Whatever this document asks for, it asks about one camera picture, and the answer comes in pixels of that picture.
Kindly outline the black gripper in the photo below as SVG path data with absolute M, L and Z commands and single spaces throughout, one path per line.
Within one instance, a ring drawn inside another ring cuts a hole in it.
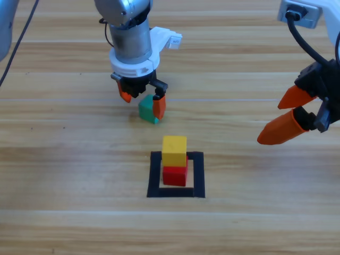
M 339 121 L 339 66 L 335 59 L 327 66 L 314 62 L 294 83 L 278 104 L 278 109 L 294 109 L 267 123 L 257 138 L 259 144 L 279 145 L 315 129 L 323 133 Z M 322 100 L 317 115 L 303 108 L 316 97 Z
M 131 102 L 132 97 L 137 97 L 139 94 L 145 92 L 146 85 L 150 84 L 154 86 L 155 94 L 152 98 L 152 110 L 154 116 L 159 120 L 164 117 L 166 110 L 165 94 L 168 88 L 168 84 L 157 79 L 156 71 L 152 71 L 147 75 L 137 78 L 129 78 L 113 72 L 110 77 L 117 82 L 119 94 L 121 98 L 127 103 Z

